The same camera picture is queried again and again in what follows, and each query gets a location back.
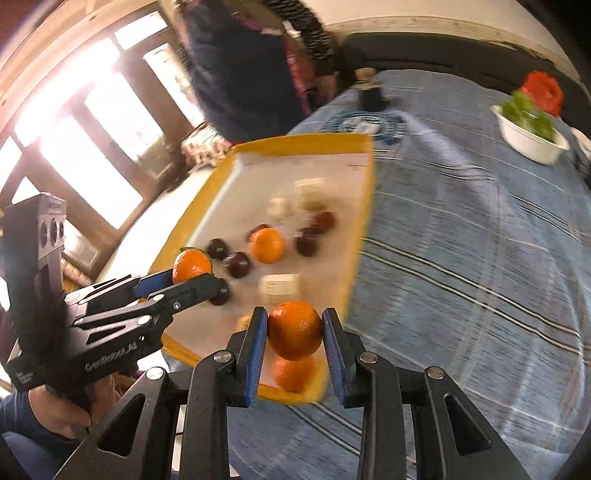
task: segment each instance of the person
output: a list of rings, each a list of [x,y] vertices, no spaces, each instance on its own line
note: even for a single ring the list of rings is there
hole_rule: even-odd
[[[112,375],[92,390],[90,412],[45,386],[0,400],[0,434],[31,480],[51,480],[80,444],[76,429],[99,423],[119,399]]]
[[[286,134],[336,95],[334,55],[300,0],[176,0],[184,65],[199,107],[233,144]],[[286,33],[301,32],[306,48]]]

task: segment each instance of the striped tablecloth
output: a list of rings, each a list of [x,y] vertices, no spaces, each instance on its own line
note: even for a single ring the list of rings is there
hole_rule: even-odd
[[[468,80],[419,70],[378,79],[391,100],[384,113],[406,129],[401,141],[375,141],[374,207],[346,326],[396,365],[443,367],[532,479],[550,480],[591,417],[591,194],[576,153],[553,167],[519,155],[491,112],[506,95]],[[349,90],[293,133],[355,110]],[[573,148],[568,127],[557,128]],[[230,462],[245,479],[353,479],[361,420],[333,397],[231,409]]]

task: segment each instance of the red pepper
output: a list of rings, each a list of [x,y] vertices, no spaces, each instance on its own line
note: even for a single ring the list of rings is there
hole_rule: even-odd
[[[546,72],[529,72],[519,91],[528,95],[544,112],[554,116],[560,114],[564,93],[556,79]]]

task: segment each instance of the blue gripper pad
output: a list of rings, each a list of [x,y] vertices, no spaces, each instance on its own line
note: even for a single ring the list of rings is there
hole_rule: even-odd
[[[356,379],[356,365],[349,341],[333,308],[322,312],[322,335],[333,390],[339,403],[345,406]]]
[[[267,343],[267,311],[263,307],[256,307],[252,312],[251,324],[246,332],[242,351],[250,353],[246,363],[246,385],[244,391],[245,405],[249,407],[256,396],[259,380],[261,378],[262,359],[265,355]]]
[[[139,279],[137,286],[134,288],[134,295],[136,298],[147,299],[151,293],[167,288],[173,284],[173,269],[164,270],[162,272],[146,275]]]

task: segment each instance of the tangerine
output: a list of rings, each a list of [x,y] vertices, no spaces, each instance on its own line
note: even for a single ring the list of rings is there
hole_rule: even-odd
[[[177,255],[173,265],[173,283],[212,273],[212,260],[197,248],[183,250]]]
[[[314,365],[312,356],[296,361],[278,358],[273,364],[273,378],[284,390],[301,393],[312,376]]]
[[[322,321],[309,303],[288,301],[269,314],[267,337],[277,355],[286,360],[300,360],[320,347]]]
[[[285,239],[274,228],[261,228],[250,237],[251,252],[261,263],[275,263],[283,257]]]

